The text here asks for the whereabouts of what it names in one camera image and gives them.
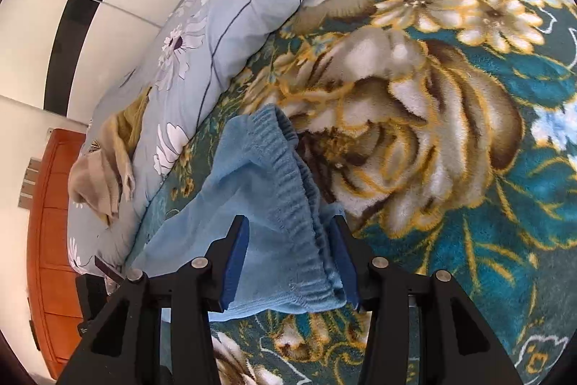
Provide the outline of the light blue fleece pants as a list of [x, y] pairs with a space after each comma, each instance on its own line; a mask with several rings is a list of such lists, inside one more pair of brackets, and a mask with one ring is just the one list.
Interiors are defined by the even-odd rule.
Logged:
[[132, 265], [150, 276], [172, 273], [206, 253], [236, 215], [250, 237], [233, 302], [209, 319], [337, 309], [346, 298], [331, 258], [327, 227], [340, 204], [327, 204], [296, 151], [298, 136], [275, 105], [226, 124], [210, 174], [195, 198], [165, 221]]

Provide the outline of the orange wooden headboard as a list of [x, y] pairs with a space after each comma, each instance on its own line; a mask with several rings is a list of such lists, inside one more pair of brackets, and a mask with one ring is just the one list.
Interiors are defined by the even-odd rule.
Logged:
[[29, 210], [26, 275], [34, 337], [57, 379], [80, 341], [82, 313], [67, 258], [67, 180], [85, 135], [55, 129], [39, 164]]

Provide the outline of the beige knit sweater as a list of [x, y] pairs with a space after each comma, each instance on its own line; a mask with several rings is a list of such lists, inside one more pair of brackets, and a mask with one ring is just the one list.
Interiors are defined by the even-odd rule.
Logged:
[[133, 196], [133, 131], [132, 123], [122, 113], [111, 115], [70, 169], [70, 200], [89, 207], [106, 226], [118, 218], [121, 200]]

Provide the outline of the olive green knit garment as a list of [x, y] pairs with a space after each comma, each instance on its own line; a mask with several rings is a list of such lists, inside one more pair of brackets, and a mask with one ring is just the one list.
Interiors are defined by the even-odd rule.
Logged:
[[151, 86], [144, 88], [134, 102], [116, 115], [117, 135], [124, 143], [129, 157], [132, 157], [140, 140], [142, 123]]

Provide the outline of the teal floral plush blanket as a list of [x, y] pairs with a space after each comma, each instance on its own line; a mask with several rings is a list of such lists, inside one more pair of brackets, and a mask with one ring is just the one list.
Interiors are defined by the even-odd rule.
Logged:
[[149, 207], [134, 249], [197, 195], [226, 122], [278, 105], [355, 236], [405, 269], [445, 268], [526, 384], [576, 328], [572, 0], [370, 0], [304, 9], [234, 79]]

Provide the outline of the grey-blue floral duvet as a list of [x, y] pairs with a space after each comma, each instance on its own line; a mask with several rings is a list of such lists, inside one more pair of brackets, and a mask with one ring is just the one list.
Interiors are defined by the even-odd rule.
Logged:
[[86, 205], [71, 203], [67, 255], [81, 274], [96, 261], [121, 267], [147, 207], [182, 149], [212, 111], [232, 79], [303, 0], [182, 0], [141, 64], [96, 106], [86, 144], [96, 142], [105, 121], [147, 93], [142, 132], [132, 159], [136, 188], [119, 219], [104, 224]]

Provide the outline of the wall switch panel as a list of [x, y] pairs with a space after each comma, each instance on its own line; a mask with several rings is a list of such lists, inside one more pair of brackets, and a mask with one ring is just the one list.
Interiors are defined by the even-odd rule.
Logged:
[[41, 161], [36, 158], [29, 159], [23, 176], [21, 190], [19, 191], [19, 208], [30, 210], [32, 207], [33, 195], [38, 181]]

